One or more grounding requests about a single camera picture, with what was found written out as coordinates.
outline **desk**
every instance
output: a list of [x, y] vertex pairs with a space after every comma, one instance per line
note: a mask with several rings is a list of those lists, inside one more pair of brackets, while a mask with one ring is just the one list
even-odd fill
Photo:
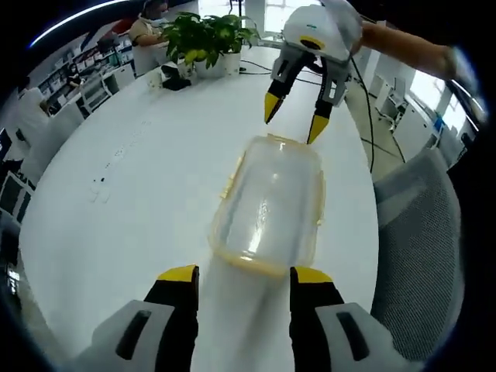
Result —
[[[265, 66], [277, 55], [261, 47], [243, 51], [243, 59]], [[198, 317], [203, 316], [205, 273], [217, 264], [207, 235], [238, 157], [255, 135], [304, 140], [308, 133], [319, 86], [296, 81], [266, 126], [269, 85], [268, 75], [245, 75], [178, 92], [150, 91], [145, 75], [89, 116], [60, 149], [29, 204], [19, 245], [34, 297], [71, 356], [90, 343], [98, 324], [128, 301], [143, 299], [157, 275], [171, 267], [200, 267]], [[346, 104], [332, 112], [313, 147], [326, 179], [314, 267], [333, 277], [346, 301], [369, 311], [377, 276], [377, 211], [366, 154]], [[93, 180], [103, 177], [108, 200], [98, 195], [91, 202]], [[288, 292], [279, 295], [283, 308], [271, 323], [278, 328], [267, 336], [277, 350], [257, 352], [269, 358], [261, 363], [289, 370]]]
[[405, 161], [409, 161], [423, 148], [433, 145], [439, 135], [434, 129], [433, 120], [427, 115], [422, 107], [410, 96], [405, 96], [408, 103], [405, 114], [401, 117], [393, 137]]

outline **white table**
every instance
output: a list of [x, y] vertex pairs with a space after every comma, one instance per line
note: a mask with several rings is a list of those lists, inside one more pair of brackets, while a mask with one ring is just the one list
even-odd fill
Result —
[[[278, 50], [253, 48], [243, 59], [271, 67], [277, 55]], [[319, 79], [309, 73], [300, 78]], [[246, 348], [245, 356], [257, 354], [257, 365], [247, 370], [292, 368], [288, 284], [267, 284], [211, 261], [207, 243], [219, 194], [249, 140], [266, 133], [306, 139], [319, 86], [296, 81], [266, 126], [263, 99], [269, 84], [269, 75], [246, 75], [202, 81], [178, 92], [150, 91], [144, 76], [93, 113], [55, 156], [29, 204], [20, 250], [46, 322], [71, 356], [90, 343], [104, 319], [128, 301], [143, 299], [158, 274], [193, 263], [201, 273], [198, 318], [219, 320], [206, 328], [201, 322], [194, 370], [213, 345], [204, 344], [208, 328], [231, 327], [216, 332], [231, 335], [240, 319], [240, 329], [259, 329], [256, 336], [262, 339]], [[333, 110], [312, 146], [322, 157], [327, 185], [314, 267], [333, 277], [345, 301], [369, 311], [377, 276], [376, 204], [367, 158], [345, 103]], [[93, 180], [98, 184], [102, 178], [92, 201]], [[257, 328], [247, 319], [260, 315], [256, 303], [262, 291], [272, 293]], [[219, 304], [219, 296], [241, 312]], [[241, 333], [234, 337], [238, 343], [247, 339]], [[224, 350], [236, 353], [230, 336], [221, 338], [213, 347], [229, 345]]]

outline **white cabinet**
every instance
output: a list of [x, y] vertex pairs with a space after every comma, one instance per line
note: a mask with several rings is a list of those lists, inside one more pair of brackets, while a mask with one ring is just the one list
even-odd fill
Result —
[[419, 104], [407, 98], [408, 106], [393, 133], [405, 161], [412, 159], [437, 136], [434, 124]]
[[114, 78], [117, 88], [121, 91], [134, 81], [133, 68], [130, 64], [119, 67], [114, 72]]

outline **office floor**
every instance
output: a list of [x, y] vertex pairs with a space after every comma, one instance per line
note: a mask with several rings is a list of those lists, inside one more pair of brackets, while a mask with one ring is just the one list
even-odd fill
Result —
[[[372, 145], [370, 144], [370, 123], [365, 92], [355, 81], [350, 83], [348, 88], [349, 90], [346, 93], [345, 100], [362, 138], [362, 144], [367, 153], [370, 166]], [[372, 179], [377, 181], [402, 165], [404, 161], [398, 145], [389, 131], [390, 123], [384, 119], [379, 120], [379, 113], [374, 107], [375, 98], [369, 96], [369, 99], [375, 145]]]

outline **plastic food container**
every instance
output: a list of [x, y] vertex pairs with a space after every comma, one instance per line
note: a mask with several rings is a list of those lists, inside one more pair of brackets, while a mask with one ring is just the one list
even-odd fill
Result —
[[214, 253], [265, 274], [311, 265], [325, 189], [319, 155], [309, 146], [255, 137], [215, 214], [208, 239]]

